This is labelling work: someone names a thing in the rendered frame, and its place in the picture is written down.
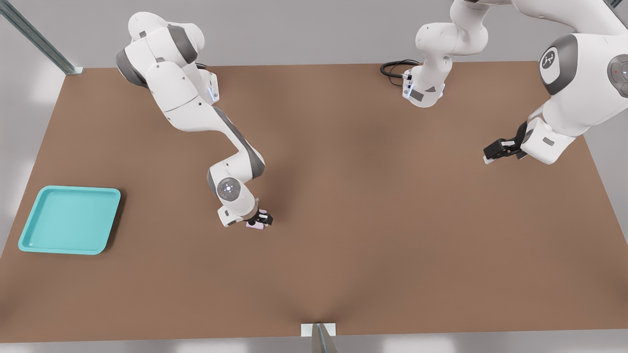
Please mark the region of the pale blue-green tray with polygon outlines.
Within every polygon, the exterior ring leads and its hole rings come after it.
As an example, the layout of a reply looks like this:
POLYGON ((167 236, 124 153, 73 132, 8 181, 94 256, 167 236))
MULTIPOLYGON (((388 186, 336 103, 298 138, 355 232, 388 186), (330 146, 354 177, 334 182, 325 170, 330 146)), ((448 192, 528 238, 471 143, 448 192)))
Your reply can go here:
POLYGON ((115 188, 46 186, 18 246, 25 252, 99 254, 107 246, 120 199, 115 188))

